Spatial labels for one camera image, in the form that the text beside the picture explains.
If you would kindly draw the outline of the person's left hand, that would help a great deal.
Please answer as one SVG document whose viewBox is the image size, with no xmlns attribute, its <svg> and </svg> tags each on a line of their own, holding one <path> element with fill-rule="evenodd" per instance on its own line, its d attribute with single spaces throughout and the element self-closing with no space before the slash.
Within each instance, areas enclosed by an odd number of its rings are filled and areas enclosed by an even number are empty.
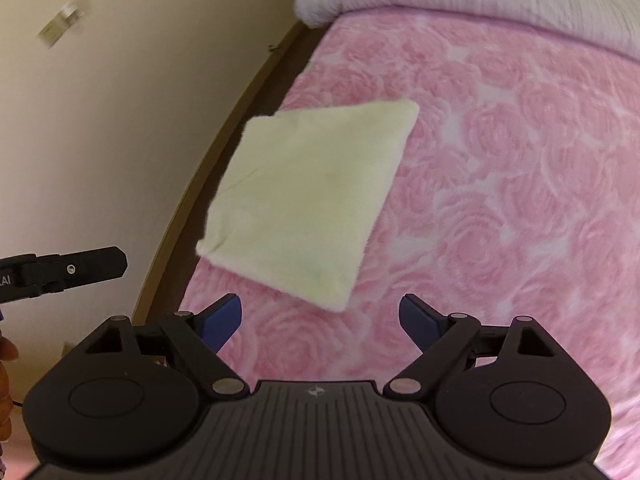
<svg viewBox="0 0 640 480">
<path fill-rule="evenodd" d="M 14 407 L 10 395 L 9 374 L 4 366 L 5 362 L 18 359 L 16 345 L 5 336 L 0 338 L 0 440 L 2 443 L 9 440 L 12 434 L 11 412 Z"/>
</svg>

